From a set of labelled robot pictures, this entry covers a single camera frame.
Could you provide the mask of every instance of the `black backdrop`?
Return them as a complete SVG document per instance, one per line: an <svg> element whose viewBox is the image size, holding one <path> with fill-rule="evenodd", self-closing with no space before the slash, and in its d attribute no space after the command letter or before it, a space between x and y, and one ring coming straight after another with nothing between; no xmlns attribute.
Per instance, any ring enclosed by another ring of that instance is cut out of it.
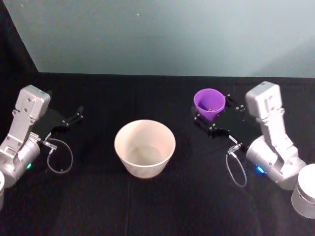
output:
<svg viewBox="0 0 315 236"><path fill-rule="evenodd" d="M0 235L314 235L314 221L292 208L291 192L256 173L244 157L249 183L245 189L235 186L224 159L230 145L209 142L190 116L199 89L215 88L244 101L244 94L266 78L42 73L6 78L0 81L1 139L11 123L18 92L28 84L51 89L51 107L67 116L82 104L85 120L58 136L74 152L70 173L52 174L43 153L6 190ZM281 85L287 132L301 158L314 163L315 81L267 80ZM148 181L130 176L113 148L117 131L140 118L164 123L177 142L165 170ZM230 162L238 176L239 168Z"/></svg>

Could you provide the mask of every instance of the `teal wall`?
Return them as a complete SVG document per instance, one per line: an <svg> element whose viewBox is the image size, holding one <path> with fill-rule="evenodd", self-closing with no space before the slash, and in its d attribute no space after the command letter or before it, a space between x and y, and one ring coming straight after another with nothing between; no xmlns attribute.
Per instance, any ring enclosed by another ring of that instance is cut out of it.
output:
<svg viewBox="0 0 315 236"><path fill-rule="evenodd" d="M315 77L314 0L4 0L39 71Z"/></svg>

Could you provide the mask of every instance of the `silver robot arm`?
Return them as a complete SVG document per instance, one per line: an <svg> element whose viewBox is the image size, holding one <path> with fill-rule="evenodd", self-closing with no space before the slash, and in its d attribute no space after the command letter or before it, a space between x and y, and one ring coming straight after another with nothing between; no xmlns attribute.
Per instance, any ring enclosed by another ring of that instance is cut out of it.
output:
<svg viewBox="0 0 315 236"><path fill-rule="evenodd" d="M32 128L46 113L49 103L50 95L32 85L20 90L9 133L0 145L0 171L5 177L5 188L14 185L39 155Z"/></svg>
<svg viewBox="0 0 315 236"><path fill-rule="evenodd" d="M246 157L260 165L281 188L293 190L291 202L302 216L315 219L315 164L306 165L287 136L279 85L263 82L246 94L249 114L260 123L263 136Z"/></svg>
<svg viewBox="0 0 315 236"><path fill-rule="evenodd" d="M293 190L306 164L286 134L280 86L263 82L247 92L245 100L249 114L259 122L263 134L250 145L246 157L279 187Z"/></svg>
<svg viewBox="0 0 315 236"><path fill-rule="evenodd" d="M20 90L10 130L0 145L0 209L4 190L18 181L28 165L38 157L41 147L50 148L50 154L57 149L47 141L49 135L65 132L83 119L83 107L71 118L64 118L48 109L50 100L48 93L33 85Z"/></svg>
<svg viewBox="0 0 315 236"><path fill-rule="evenodd" d="M299 158L297 147L286 134L280 86L262 82L246 93L245 100L249 115L256 119L260 129L252 124L244 106L238 105L230 94L225 96L224 111L214 120L203 117L195 106L191 108L192 117L211 139L226 136L234 143L227 152L227 167L228 155L238 160L235 152L240 150L259 172L264 172L280 188L293 190L291 202L300 215L315 219L315 164L306 165ZM228 171L234 183L245 187L247 177L239 163L245 178L243 185L235 181L229 167Z"/></svg>

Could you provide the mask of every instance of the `white cable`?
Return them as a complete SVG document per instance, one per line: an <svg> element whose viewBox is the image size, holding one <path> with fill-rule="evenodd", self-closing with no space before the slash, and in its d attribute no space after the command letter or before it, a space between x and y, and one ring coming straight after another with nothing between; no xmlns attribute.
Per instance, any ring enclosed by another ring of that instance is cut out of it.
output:
<svg viewBox="0 0 315 236"><path fill-rule="evenodd" d="M230 170L230 167L229 167L229 165L228 165L228 161L227 161L227 159L228 159L228 153L227 153L226 156L225 156L225 162L226 162L227 170L228 170L228 172L230 173L230 176L231 176L233 182L234 182L237 186L239 186L239 187L241 187L241 188L244 188L244 187L247 185L246 172L245 172L245 170L244 170L244 167L243 167L242 163L241 163L240 160L238 159L238 157L237 157L235 154L234 154L233 156L234 156L234 158L237 160L238 164L240 165L240 167L241 167L241 169L242 169L242 172L243 172L243 175L244 175L244 179L245 179L244 184L239 184L239 183L235 180L235 178L234 178L234 176L233 176L233 174L232 174L232 172L231 172L231 170Z"/></svg>
<svg viewBox="0 0 315 236"><path fill-rule="evenodd" d="M69 171L71 170L71 168L72 168L72 165L73 165L73 153L72 153L72 150L71 150L71 148L69 147L69 145L66 144L64 141L59 140L59 139L48 138L47 140L57 141L57 142L60 142L60 143L64 144L64 145L68 148L68 150L69 150L69 152L70 152L70 155L71 155L71 164L70 164L69 168L66 169L65 171L63 171L63 170L62 170L62 171L56 171L56 170L55 170L54 168L52 168L51 165L49 164L50 157L51 157L51 155L52 155L52 153L53 153L53 149L52 149L52 150L49 152L48 157L47 157L47 165L48 165L49 169L50 169L52 172L55 172L56 174L65 174L65 173L69 172Z"/></svg>
<svg viewBox="0 0 315 236"><path fill-rule="evenodd" d="M46 136L45 141L47 141L51 136L51 132Z"/></svg>

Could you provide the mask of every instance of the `blue led light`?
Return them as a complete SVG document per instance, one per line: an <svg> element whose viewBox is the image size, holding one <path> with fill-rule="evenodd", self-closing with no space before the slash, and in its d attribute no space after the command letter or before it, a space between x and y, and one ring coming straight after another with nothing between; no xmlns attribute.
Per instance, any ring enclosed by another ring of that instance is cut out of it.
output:
<svg viewBox="0 0 315 236"><path fill-rule="evenodd" d="M256 170L259 173L263 173L263 174L265 173L265 171L260 166L257 166Z"/></svg>

